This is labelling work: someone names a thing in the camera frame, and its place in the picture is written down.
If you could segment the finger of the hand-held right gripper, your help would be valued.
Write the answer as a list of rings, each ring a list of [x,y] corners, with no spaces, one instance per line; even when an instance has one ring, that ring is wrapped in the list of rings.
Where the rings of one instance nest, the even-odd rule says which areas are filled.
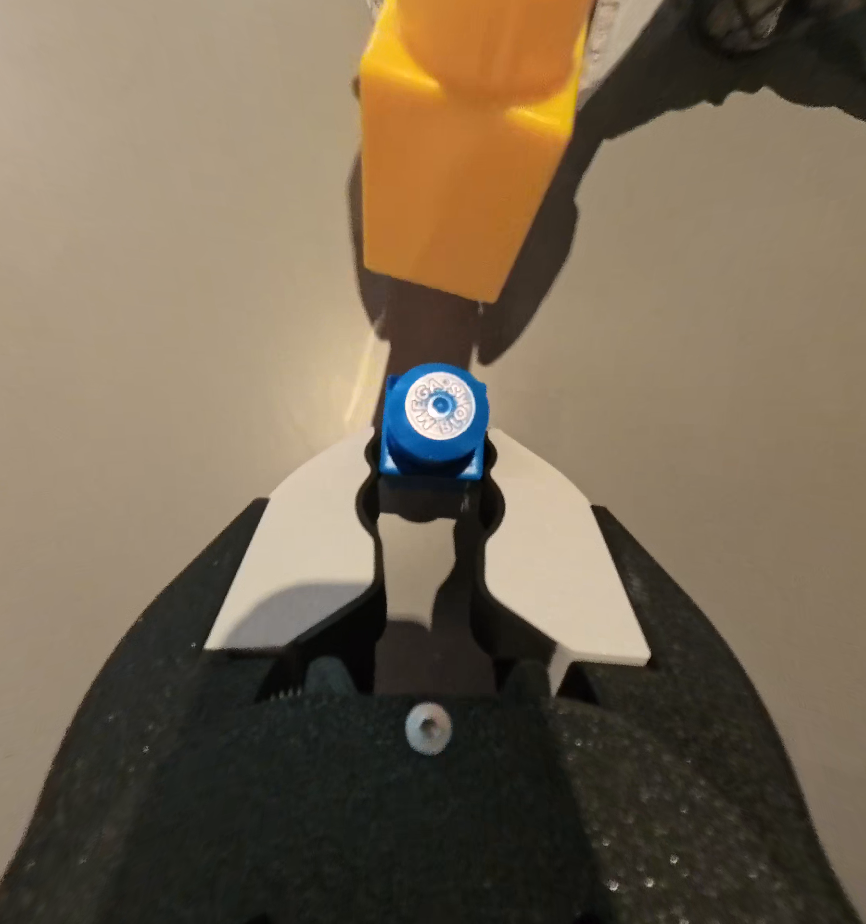
[[[584,108],[587,100],[605,80],[609,69],[606,63],[608,46],[614,30],[614,2],[596,1],[587,22],[586,43],[579,79],[579,107]]]

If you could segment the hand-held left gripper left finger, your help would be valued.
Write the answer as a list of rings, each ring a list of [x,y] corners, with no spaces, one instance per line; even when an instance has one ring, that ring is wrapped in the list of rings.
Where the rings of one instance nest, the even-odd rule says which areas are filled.
[[[375,436],[368,426],[344,437],[269,494],[207,652],[277,652],[328,627],[378,587]]]

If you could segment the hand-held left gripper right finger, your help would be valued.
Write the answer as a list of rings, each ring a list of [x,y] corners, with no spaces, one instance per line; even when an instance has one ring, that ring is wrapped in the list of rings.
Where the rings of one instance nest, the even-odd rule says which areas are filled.
[[[496,665],[536,662],[550,676],[574,664],[647,667],[649,644],[586,495],[502,430],[489,431],[487,450],[477,644]]]

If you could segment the blue single-stud toy block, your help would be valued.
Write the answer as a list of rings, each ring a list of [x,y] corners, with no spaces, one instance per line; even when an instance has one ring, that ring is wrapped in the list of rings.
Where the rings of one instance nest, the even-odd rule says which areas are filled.
[[[385,383],[379,472],[391,478],[479,480],[490,405],[485,385],[445,362]]]

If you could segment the yellow toy block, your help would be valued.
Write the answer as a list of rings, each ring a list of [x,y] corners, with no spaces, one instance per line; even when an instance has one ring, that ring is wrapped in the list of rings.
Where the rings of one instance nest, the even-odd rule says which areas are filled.
[[[358,71],[370,271],[497,300],[571,141],[595,5],[381,3]]]

